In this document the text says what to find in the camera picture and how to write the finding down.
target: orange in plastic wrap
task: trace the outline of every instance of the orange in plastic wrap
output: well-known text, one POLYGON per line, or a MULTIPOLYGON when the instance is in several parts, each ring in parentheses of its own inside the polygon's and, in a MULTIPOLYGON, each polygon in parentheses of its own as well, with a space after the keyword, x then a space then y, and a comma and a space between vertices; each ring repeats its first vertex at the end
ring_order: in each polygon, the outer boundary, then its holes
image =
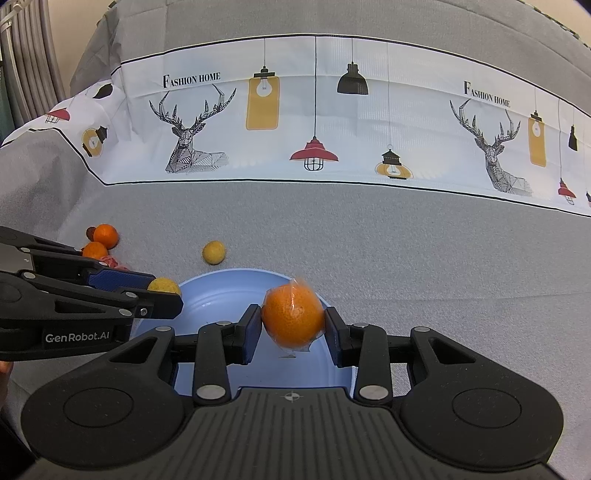
POLYGON ((324 309, 314 291, 301 280, 267 292, 261 317, 269 336, 279 346, 305 349, 324 328, 324 309))

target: yellow ball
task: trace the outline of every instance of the yellow ball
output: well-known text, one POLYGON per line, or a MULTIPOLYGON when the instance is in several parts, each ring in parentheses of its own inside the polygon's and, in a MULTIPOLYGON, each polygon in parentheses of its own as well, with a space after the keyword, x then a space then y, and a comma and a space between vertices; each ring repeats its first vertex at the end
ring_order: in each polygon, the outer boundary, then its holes
POLYGON ((226 258, 226 247, 223 243, 214 240, 203 247, 203 259, 210 265, 222 263, 224 258, 226 258))
POLYGON ((176 293, 182 296, 180 287, 170 278, 158 277, 150 282, 148 290, 151 291, 165 291, 168 293, 176 293))

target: blue bowl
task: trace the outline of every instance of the blue bowl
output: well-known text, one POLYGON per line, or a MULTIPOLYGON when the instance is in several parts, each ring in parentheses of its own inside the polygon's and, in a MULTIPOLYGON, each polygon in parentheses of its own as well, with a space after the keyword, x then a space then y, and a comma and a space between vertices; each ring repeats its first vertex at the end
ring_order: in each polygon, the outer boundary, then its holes
MULTIPOLYGON (((142 320, 134 336, 159 325, 170 325, 177 335, 188 335, 197 333, 208 323, 237 322, 251 303, 262 305, 267 290, 289 280, 279 273, 254 268, 231 268, 200 275, 181 285, 184 307, 176 319, 142 320)), ((329 306, 322 298, 320 301, 324 308, 329 306)), ((352 391, 353 369, 333 365, 324 336, 310 345, 309 352, 295 352, 295 358, 285 358, 287 353, 263 328, 252 362, 228 366, 232 395, 241 387, 345 387, 352 391)), ((191 395, 192 385, 193 364, 180 364, 175 390, 191 395)))

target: blue gripper pad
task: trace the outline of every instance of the blue gripper pad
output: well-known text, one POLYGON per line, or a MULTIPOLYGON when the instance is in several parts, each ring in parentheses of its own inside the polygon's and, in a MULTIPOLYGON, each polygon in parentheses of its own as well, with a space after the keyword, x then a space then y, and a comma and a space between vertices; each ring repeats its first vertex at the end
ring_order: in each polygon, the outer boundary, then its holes
POLYGON ((145 290, 155 278, 147 273, 104 268, 100 272, 88 276, 88 285, 106 291, 115 291, 119 287, 142 288, 145 290))

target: yellow lamp illustration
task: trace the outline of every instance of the yellow lamp illustration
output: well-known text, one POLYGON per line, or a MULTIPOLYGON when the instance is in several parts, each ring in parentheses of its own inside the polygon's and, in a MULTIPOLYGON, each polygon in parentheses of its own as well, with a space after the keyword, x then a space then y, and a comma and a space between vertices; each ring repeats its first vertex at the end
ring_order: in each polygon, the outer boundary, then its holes
POLYGON ((107 139, 105 127, 89 128, 82 134, 82 148, 89 157, 98 157, 103 151, 103 143, 107 139))
POLYGON ((544 139, 544 122, 534 111, 528 118, 528 136, 530 139, 530 161, 539 167, 546 166, 546 147, 544 139))
POLYGON ((382 154, 382 163, 375 167, 376 173, 384 175, 390 179, 406 180, 413 177, 413 173, 400 163, 400 157, 388 148, 385 154, 382 154))
POLYGON ((379 175, 384 175, 389 179, 407 180, 413 177, 413 173, 400 163, 400 155, 396 155, 392 151, 392 110, 390 110, 390 53, 388 43, 386 42, 386 63, 388 72, 388 132, 390 137, 390 145, 388 151, 382 154, 382 163, 378 163, 375 167, 375 172, 379 175))
POLYGON ((279 77, 263 66, 248 80, 247 130, 273 130, 279 124, 279 77))

